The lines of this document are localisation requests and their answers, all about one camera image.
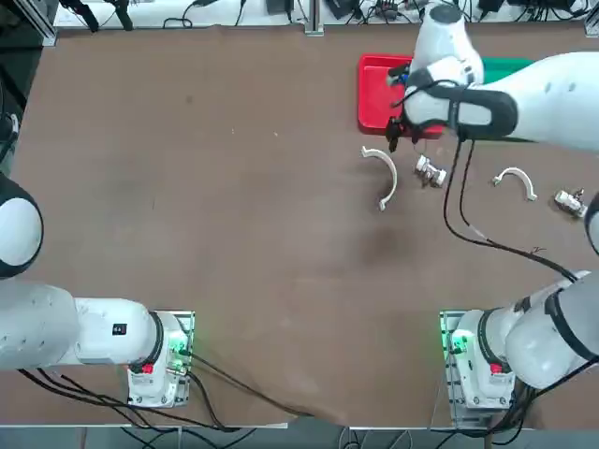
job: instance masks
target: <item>metal mounting plate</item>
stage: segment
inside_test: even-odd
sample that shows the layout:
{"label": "metal mounting plate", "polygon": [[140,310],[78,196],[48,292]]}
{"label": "metal mounting plate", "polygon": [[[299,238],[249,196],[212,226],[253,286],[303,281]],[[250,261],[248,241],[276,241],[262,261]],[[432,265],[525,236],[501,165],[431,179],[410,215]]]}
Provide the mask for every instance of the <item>metal mounting plate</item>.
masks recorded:
{"label": "metal mounting plate", "polygon": [[460,318],[467,311],[441,311],[439,321],[441,325],[441,343],[445,361],[447,397],[451,421],[455,428],[487,428],[491,423],[494,412],[488,410],[473,410],[465,406],[464,395],[461,390],[460,374],[453,361],[453,356],[448,352],[450,338],[458,327]]}

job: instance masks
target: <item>brown table surface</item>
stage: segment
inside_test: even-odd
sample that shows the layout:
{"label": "brown table surface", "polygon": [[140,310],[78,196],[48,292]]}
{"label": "brown table surface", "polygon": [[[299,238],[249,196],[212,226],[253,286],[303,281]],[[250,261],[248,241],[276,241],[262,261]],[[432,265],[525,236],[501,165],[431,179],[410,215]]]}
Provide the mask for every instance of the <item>brown table surface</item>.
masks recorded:
{"label": "brown table surface", "polygon": [[[43,53],[14,167],[46,220],[42,253],[25,277],[75,296],[194,310],[201,353],[325,419],[427,426],[443,366],[439,310],[503,306],[557,276],[453,238],[443,191],[421,188],[407,141],[393,156],[398,191],[387,211],[376,208],[387,168],[359,149],[386,142],[358,131],[358,58],[410,54],[416,32],[329,28],[308,38],[297,29],[212,28],[61,38]],[[471,36],[485,57],[599,46],[580,23],[482,24]],[[426,151],[448,167],[454,147],[447,137]],[[511,166],[530,174],[536,202],[514,179],[489,185]],[[562,188],[584,187],[589,200],[598,170],[591,154],[481,142],[467,214],[501,242],[596,268],[582,224],[550,203]],[[457,222],[455,208],[451,215]],[[89,388],[122,394],[115,370],[69,371]],[[540,400],[534,424],[599,427],[596,376]],[[205,378],[227,423],[290,418]],[[122,422],[16,373],[2,373],[2,385],[3,424]],[[435,425],[449,424],[447,410],[444,398]],[[208,421],[198,395],[177,413]]]}

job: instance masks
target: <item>small metal part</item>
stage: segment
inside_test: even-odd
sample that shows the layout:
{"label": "small metal part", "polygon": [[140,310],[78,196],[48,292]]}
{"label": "small metal part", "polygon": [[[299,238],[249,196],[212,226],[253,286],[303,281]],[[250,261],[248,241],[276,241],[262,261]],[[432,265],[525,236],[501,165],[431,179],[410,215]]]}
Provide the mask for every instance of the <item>small metal part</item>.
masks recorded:
{"label": "small metal part", "polygon": [[389,167],[389,169],[391,170],[391,175],[393,176],[393,186],[391,187],[391,191],[388,193],[388,195],[379,200],[378,203],[379,209],[383,211],[387,207],[387,202],[391,199],[393,194],[395,194],[395,189],[397,187],[397,168],[395,167],[393,160],[389,157],[389,155],[386,152],[381,152],[380,150],[375,149],[366,150],[366,147],[362,147],[362,156],[376,157],[385,162],[385,164],[387,164],[387,167]]}
{"label": "small metal part", "polygon": [[441,187],[447,175],[445,170],[431,164],[431,159],[424,154],[420,154],[418,158],[415,173],[422,179],[424,185],[430,184],[434,187]]}
{"label": "small metal part", "polygon": [[524,170],[518,167],[509,167],[502,171],[499,175],[493,178],[493,184],[499,185],[505,175],[515,175],[524,182],[524,186],[526,187],[526,197],[529,201],[535,201],[537,199],[536,194],[534,193],[533,182],[529,178],[529,176],[524,172]]}
{"label": "small metal part", "polygon": [[588,207],[582,202],[583,189],[568,194],[565,190],[559,191],[553,199],[561,210],[568,212],[575,218],[584,218]]}

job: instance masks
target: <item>metal frame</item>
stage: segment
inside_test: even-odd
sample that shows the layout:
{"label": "metal frame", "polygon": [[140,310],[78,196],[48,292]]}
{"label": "metal frame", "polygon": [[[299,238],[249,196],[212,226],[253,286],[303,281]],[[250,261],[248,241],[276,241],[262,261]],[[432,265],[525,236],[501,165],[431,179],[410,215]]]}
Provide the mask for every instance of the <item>metal frame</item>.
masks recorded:
{"label": "metal frame", "polygon": [[15,5],[21,10],[25,19],[31,23],[31,26],[42,37],[44,47],[56,44],[56,29],[52,25],[50,18],[40,10],[37,0],[14,0]]}
{"label": "metal frame", "polygon": [[464,405],[465,399],[461,391],[460,374],[452,359],[452,354],[449,352],[451,335],[465,313],[466,311],[441,311],[439,313],[451,421],[454,428],[488,428],[495,412],[472,410]]}

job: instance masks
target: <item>green object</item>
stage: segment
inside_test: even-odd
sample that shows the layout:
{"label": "green object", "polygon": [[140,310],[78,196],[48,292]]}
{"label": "green object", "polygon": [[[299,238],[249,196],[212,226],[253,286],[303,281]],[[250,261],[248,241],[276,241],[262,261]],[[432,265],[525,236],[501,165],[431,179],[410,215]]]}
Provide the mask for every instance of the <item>green object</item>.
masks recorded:
{"label": "green object", "polygon": [[483,58],[485,84],[501,80],[532,63],[529,59]]}

